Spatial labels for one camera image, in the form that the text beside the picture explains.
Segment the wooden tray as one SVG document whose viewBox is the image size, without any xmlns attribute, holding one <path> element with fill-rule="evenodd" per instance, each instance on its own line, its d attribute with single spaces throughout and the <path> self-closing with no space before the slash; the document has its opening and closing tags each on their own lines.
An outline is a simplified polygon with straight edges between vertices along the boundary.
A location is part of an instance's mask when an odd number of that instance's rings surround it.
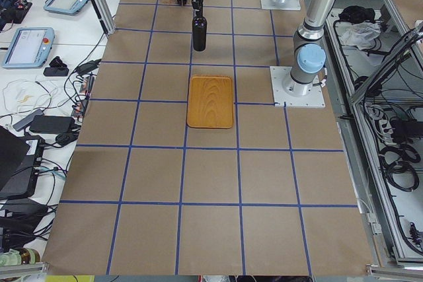
<svg viewBox="0 0 423 282">
<path fill-rule="evenodd" d="M 221 75 L 190 78 L 186 123 L 191 128 L 229 129 L 234 124 L 233 80 Z"/>
</svg>

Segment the teach pendant near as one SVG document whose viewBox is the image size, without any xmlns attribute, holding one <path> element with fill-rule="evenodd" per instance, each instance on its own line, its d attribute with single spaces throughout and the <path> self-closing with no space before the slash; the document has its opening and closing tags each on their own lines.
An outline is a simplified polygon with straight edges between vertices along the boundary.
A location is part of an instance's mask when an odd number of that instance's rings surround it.
<svg viewBox="0 0 423 282">
<path fill-rule="evenodd" d="M 46 62 L 55 38 L 51 27 L 18 28 L 2 62 L 5 69 L 39 68 Z"/>
</svg>

